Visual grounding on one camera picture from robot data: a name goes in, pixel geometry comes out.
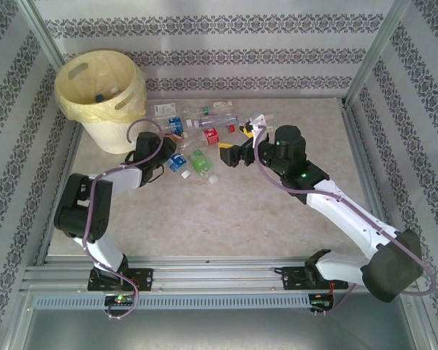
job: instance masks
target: white table surface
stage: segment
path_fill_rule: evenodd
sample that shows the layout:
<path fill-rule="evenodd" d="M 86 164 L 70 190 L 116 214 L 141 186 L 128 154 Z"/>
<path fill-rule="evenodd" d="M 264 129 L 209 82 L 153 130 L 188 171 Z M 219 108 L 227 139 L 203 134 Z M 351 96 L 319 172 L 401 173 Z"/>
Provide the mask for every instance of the white table surface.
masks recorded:
<path fill-rule="evenodd" d="M 204 100 L 185 100 L 202 105 Z M 360 181 L 335 98 L 232 100 L 241 118 L 254 111 L 273 113 L 270 124 L 297 125 L 307 141 L 307 157 L 355 201 L 365 205 Z M 246 137 L 230 136 L 241 144 Z M 268 183 L 255 164 L 223 164 L 216 145 L 202 149 L 219 182 L 183 180 L 168 168 L 161 178 L 112 199 L 107 234 L 127 255 L 306 257 L 320 249 L 340 253 L 358 247 L 328 219 Z M 125 155 L 100 150 L 84 132 L 72 172 L 96 174 Z M 84 255 L 55 230 L 50 255 Z"/>

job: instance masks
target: purple cable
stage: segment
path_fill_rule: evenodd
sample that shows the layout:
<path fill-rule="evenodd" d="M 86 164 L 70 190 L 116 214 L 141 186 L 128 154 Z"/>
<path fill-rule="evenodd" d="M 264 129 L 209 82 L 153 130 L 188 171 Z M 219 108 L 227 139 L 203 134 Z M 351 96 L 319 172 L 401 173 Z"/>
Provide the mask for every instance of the purple cable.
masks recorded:
<path fill-rule="evenodd" d="M 258 145 L 260 144 L 260 140 L 261 137 L 263 136 L 263 134 L 266 132 L 266 126 L 264 125 L 260 125 L 258 127 L 261 131 L 260 133 L 256 136 L 256 140 L 255 140 L 255 148 L 253 149 L 253 153 L 255 155 L 255 160 L 256 160 L 256 164 L 258 166 L 258 169 L 260 170 L 260 172 L 264 175 L 264 177 L 266 177 L 266 179 L 271 182 L 274 186 L 276 186 L 277 188 L 280 188 L 281 190 L 284 190 L 286 192 L 289 193 L 294 193 L 297 195 L 309 195 L 309 194 L 315 194 L 315 195 L 325 195 L 327 197 L 331 197 L 334 199 L 337 199 L 338 201 L 341 201 L 342 203 L 344 203 L 346 206 L 348 206 L 352 211 L 354 211 L 360 218 L 362 218 L 365 222 L 367 222 L 369 225 L 371 225 L 376 231 L 378 231 L 381 235 L 385 236 L 389 241 L 393 242 L 398 248 L 400 248 L 400 250 L 402 250 L 404 253 L 406 253 L 409 257 L 411 257 L 417 264 L 419 264 L 419 266 L 426 272 L 426 274 L 429 276 L 430 278 L 430 287 L 423 292 L 402 292 L 402 294 L 404 295 L 411 295 L 411 296 L 415 296 L 415 297 L 422 297 L 424 295 L 429 295 L 432 292 L 434 292 L 435 290 L 437 290 L 437 279 L 435 277 L 435 275 L 433 274 L 433 272 L 431 271 L 431 269 L 425 265 L 425 263 L 422 261 L 422 259 L 419 259 L 417 257 L 417 255 L 415 255 L 414 253 L 412 253 L 408 248 L 406 248 L 404 246 L 404 244 L 399 243 L 394 237 L 391 237 L 391 235 L 387 234 L 379 225 L 377 225 L 376 222 L 373 222 L 367 215 L 365 215 L 363 212 L 361 212 L 356 206 L 354 206 L 351 202 L 345 200 L 344 198 L 340 198 L 339 195 L 336 195 L 334 193 L 331 192 L 326 192 L 326 191 L 320 191 L 320 190 L 294 190 L 292 188 L 287 188 L 283 185 L 281 185 L 279 182 L 277 182 L 276 180 L 274 180 L 273 178 L 270 177 L 270 175 L 266 172 L 266 170 L 264 169 L 264 166 L 261 164 L 260 158 L 259 158 L 259 154 L 258 154 Z M 347 299 L 348 295 L 356 288 L 356 284 L 353 284 L 352 287 L 349 289 L 349 291 L 345 294 L 345 296 L 341 299 L 341 301 L 339 301 L 338 305 L 343 302 L 344 300 Z"/>
<path fill-rule="evenodd" d="M 89 230 L 90 230 L 90 227 L 91 227 L 91 221 L 93 219 L 93 210 L 94 210 L 93 199 L 94 199 L 94 194 L 96 192 L 96 183 L 100 179 L 104 178 L 104 176 L 106 176 L 106 175 L 115 173 L 115 172 L 123 170 L 123 169 L 134 168 L 134 167 L 136 167 L 136 166 L 138 166 L 140 164 L 146 163 L 149 160 L 153 159 L 159 153 L 159 151 L 161 151 L 162 144 L 164 143 L 164 133 L 162 132 L 161 126 L 158 123 L 156 123 L 154 120 L 150 120 L 150 119 L 138 119 L 138 120 L 135 120 L 134 122 L 132 122 L 132 124 L 130 124 L 130 126 L 128 127 L 128 130 L 126 131 L 126 139 L 127 139 L 127 141 L 129 143 L 131 143 L 131 140 L 130 140 L 130 130 L 131 130 L 131 128 L 133 128 L 133 126 L 135 124 L 140 123 L 140 122 L 149 122 L 149 123 L 154 124 L 157 127 L 157 129 L 159 130 L 159 138 L 161 139 L 161 142 L 159 143 L 158 148 L 155 149 L 155 151 L 154 151 L 154 153 L 152 155 L 150 155 L 149 157 L 146 157 L 145 159 L 143 159 L 143 160 L 141 160 L 139 162 L 130 164 L 128 166 L 119 166 L 117 168 L 110 169 L 108 171 L 105 171 L 102 174 L 99 174 L 98 176 L 96 176 L 93 179 L 93 183 L 91 184 L 91 190 L 90 190 L 90 193 L 89 193 L 88 218 L 86 219 L 85 234 L 82 237 L 82 248 L 84 249 L 84 251 L 85 251 L 86 255 L 89 257 L 89 259 L 96 266 L 102 267 L 103 269 L 109 271 L 110 273 L 113 273 L 118 278 L 120 278 L 120 279 L 122 279 L 124 281 L 127 281 L 134 288 L 134 301 L 133 301 L 133 304 L 131 305 L 130 309 L 127 310 L 127 312 L 125 312 L 124 314 L 121 314 L 120 316 L 112 316 L 112 314 L 110 313 L 110 309 L 107 310 L 107 314 L 109 315 L 109 318 L 116 318 L 116 319 L 122 319 L 123 317 L 128 316 L 137 307 L 138 301 L 139 301 L 138 286 L 132 280 L 130 280 L 128 277 L 122 275 L 121 273 L 118 273 L 117 271 L 114 271 L 109 266 L 106 266 L 105 264 L 99 262 L 91 254 L 91 252 L 89 252 L 89 250 L 88 250 L 88 237 L 89 237 Z"/>

